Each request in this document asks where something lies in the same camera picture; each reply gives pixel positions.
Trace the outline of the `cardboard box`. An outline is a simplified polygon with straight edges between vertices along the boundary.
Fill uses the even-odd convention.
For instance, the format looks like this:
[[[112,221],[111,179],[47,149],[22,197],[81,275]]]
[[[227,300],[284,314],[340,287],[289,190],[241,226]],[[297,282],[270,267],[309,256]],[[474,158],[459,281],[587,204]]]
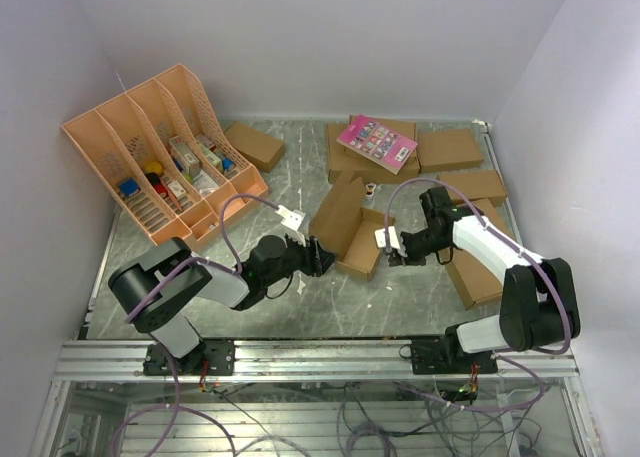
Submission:
[[[371,281],[381,258],[375,232],[384,227],[385,214],[363,207],[365,194],[361,177],[342,172],[311,220],[309,234],[336,255],[338,271]]]

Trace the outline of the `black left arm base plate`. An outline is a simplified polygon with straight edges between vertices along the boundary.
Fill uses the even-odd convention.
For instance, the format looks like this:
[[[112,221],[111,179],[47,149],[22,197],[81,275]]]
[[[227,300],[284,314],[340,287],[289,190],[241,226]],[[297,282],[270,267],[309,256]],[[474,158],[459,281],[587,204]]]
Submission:
[[[231,376],[234,372],[235,345],[227,339],[204,339],[184,357],[175,357],[179,376]],[[143,361],[144,376],[170,376],[169,354],[160,343],[149,345]]]

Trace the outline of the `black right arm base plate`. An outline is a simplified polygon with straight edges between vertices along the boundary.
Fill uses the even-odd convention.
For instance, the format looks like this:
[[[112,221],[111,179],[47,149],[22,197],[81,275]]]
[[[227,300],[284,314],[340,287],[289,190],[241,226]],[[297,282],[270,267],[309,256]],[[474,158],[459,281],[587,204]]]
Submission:
[[[413,339],[409,348],[414,375],[471,374],[472,368],[480,375],[498,371],[490,351],[466,353],[455,339],[446,336]]]

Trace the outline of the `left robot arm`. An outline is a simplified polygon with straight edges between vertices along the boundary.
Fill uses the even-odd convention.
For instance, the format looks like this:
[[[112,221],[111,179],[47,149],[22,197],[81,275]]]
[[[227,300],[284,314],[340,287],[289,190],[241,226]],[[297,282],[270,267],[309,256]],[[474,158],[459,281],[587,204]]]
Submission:
[[[298,242],[267,235],[251,250],[241,269],[228,269],[171,238],[117,269],[108,287],[140,334],[155,342],[147,348],[145,376],[230,376],[235,345],[229,339],[204,338],[183,314],[199,297],[234,311],[248,310],[268,297],[277,282],[299,272],[324,275],[336,255],[311,237]]]

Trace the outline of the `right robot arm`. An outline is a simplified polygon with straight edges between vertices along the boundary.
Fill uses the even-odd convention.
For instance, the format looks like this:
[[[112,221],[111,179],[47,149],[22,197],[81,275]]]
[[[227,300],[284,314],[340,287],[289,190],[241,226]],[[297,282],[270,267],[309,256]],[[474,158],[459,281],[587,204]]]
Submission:
[[[455,187],[442,181],[423,192],[427,226],[397,232],[390,223],[377,230],[377,246],[391,266],[423,266],[429,255],[463,251],[501,284],[498,314],[454,325],[438,337],[442,364],[459,373],[476,357],[501,351],[562,355],[579,336],[581,323],[573,274],[562,258],[547,259],[499,230],[468,198],[454,204]]]

